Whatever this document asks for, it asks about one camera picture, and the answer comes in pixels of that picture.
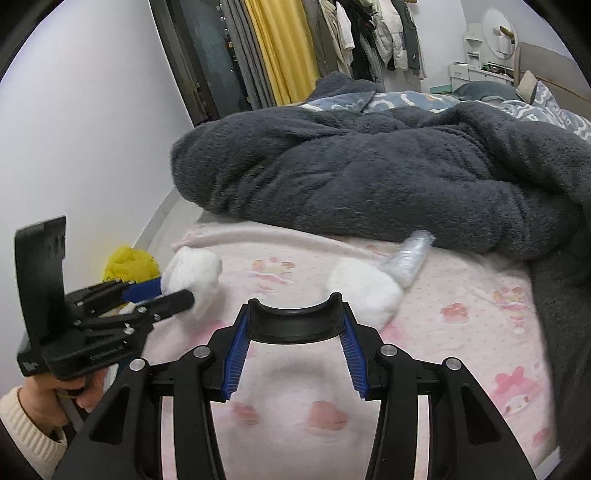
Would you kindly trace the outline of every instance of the white wall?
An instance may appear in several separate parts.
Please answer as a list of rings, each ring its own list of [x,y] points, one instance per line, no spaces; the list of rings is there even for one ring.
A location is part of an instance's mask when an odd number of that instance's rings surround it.
[[[428,93],[431,87],[450,83],[450,63],[465,61],[464,11],[460,0],[419,0],[418,3],[408,6],[417,26],[427,75],[421,82],[421,91]],[[413,89],[401,72],[385,71],[384,84],[388,92]]]
[[[569,50],[552,27],[523,0],[462,0],[467,23],[482,23],[484,13],[496,8],[509,19],[519,41],[538,45],[572,58]]]
[[[171,190],[190,128],[148,0],[65,0],[27,40],[0,83],[0,394],[20,381],[15,230],[67,215],[66,288],[100,281]]]

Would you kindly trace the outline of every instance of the gray plush comforter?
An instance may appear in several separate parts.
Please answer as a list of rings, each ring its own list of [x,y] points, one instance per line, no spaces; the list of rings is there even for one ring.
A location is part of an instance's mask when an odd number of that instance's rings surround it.
[[[477,102],[365,115],[280,107],[197,127],[171,166],[179,192],[214,213],[396,242],[426,229],[441,248],[529,261],[565,402],[567,361],[591,333],[591,146],[575,135]]]

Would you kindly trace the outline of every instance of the cream sweater sleeve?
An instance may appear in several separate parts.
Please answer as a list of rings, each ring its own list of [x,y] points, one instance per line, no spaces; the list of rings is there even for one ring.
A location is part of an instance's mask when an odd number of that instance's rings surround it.
[[[0,419],[27,462],[41,478],[50,480],[66,452],[65,435],[60,429],[60,441],[54,442],[35,427],[18,401],[19,388],[13,388],[0,400]]]

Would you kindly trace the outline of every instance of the human hand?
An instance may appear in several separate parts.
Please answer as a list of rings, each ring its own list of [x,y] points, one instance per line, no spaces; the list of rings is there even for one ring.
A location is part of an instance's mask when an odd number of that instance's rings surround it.
[[[58,427],[69,423],[68,416],[60,404],[56,390],[78,390],[86,388],[76,397],[79,407],[92,410],[103,396],[103,383],[107,369],[98,370],[87,378],[63,382],[50,373],[26,377],[18,392],[18,399],[27,416],[46,436]]]

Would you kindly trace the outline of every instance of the mattress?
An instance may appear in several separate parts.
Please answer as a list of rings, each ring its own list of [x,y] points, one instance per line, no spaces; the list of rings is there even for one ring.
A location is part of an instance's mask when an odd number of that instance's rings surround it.
[[[326,238],[208,213],[173,247],[183,245],[222,257],[220,290],[200,322],[173,317],[156,325],[144,352],[151,364],[207,343],[250,298],[280,308],[320,303],[341,257],[375,264],[396,249],[389,242]],[[433,249],[380,333],[415,359],[460,358],[533,467],[556,447],[550,371],[523,264],[494,254]],[[172,400],[165,399],[165,480],[176,478],[172,409]],[[416,479],[427,475],[427,409],[426,398],[420,398]],[[252,343],[238,391],[229,402],[212,404],[229,480],[362,479],[378,410],[379,403],[360,399],[353,389],[338,338],[311,345]]]

